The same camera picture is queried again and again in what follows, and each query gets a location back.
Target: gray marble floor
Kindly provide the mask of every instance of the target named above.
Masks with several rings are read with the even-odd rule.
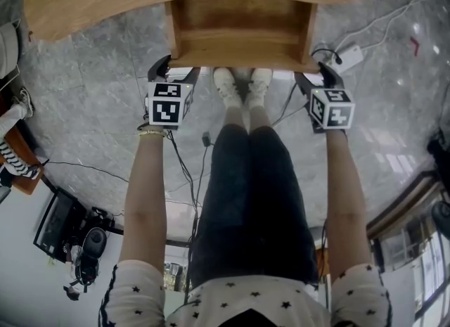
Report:
[[[343,75],[356,99],[349,142],[369,216],[384,208],[427,164],[425,144],[443,108],[441,125],[450,131],[445,122],[450,96],[444,101],[450,82],[450,0],[415,1],[392,21],[385,42],[365,49],[364,62]],[[408,2],[357,0],[320,6],[314,45],[336,46],[347,33]],[[27,121],[37,140],[52,161],[90,165],[127,179],[138,143],[136,127],[142,120],[146,73],[168,53],[163,6],[117,15],[57,43],[47,43],[28,40],[22,4],[23,0],[0,0],[0,23],[22,17],[20,69],[37,110]],[[388,22],[403,11],[373,23],[346,43],[355,41],[363,47],[381,41]],[[411,37],[420,43],[417,56]],[[292,84],[292,74],[276,73],[266,100],[272,120],[278,118]],[[303,103],[295,90],[286,115]],[[181,156],[195,179],[204,152],[201,135],[210,131],[215,139],[223,115],[224,107],[205,69],[193,109],[176,133]],[[276,131],[291,153],[309,223],[322,225],[327,190],[324,137],[312,134],[304,110],[286,118]],[[200,200],[209,179],[210,152]],[[85,205],[118,214],[123,209],[127,184],[120,179],[69,165],[47,165],[46,174]],[[187,183],[169,143],[165,144],[165,184],[168,200],[190,203]],[[188,236],[191,206],[168,203],[168,213],[169,234]]]

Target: dark pants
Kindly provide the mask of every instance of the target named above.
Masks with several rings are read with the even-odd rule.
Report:
[[[193,243],[193,287],[264,274],[317,283],[315,247],[289,152],[270,127],[234,124],[212,152],[210,184]]]

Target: power strip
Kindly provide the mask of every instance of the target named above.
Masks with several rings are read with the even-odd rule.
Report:
[[[334,55],[325,64],[334,69],[339,75],[364,60],[363,52],[357,44],[351,44],[348,48],[338,51],[338,54],[342,59],[340,65],[336,63],[336,56]]]

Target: white shirt with stars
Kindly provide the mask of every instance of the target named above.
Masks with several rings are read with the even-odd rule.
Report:
[[[392,306],[378,269],[361,264],[332,286],[331,312],[305,291],[302,282],[273,276],[218,278],[194,289],[188,303],[165,319],[162,274],[136,260],[112,273],[100,308],[102,327],[219,327],[253,310],[275,326],[390,327]]]

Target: wooden table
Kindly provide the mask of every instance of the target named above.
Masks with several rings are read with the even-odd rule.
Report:
[[[266,67],[315,72],[317,4],[351,0],[24,0],[30,30],[56,41],[104,18],[165,2],[172,67]]]

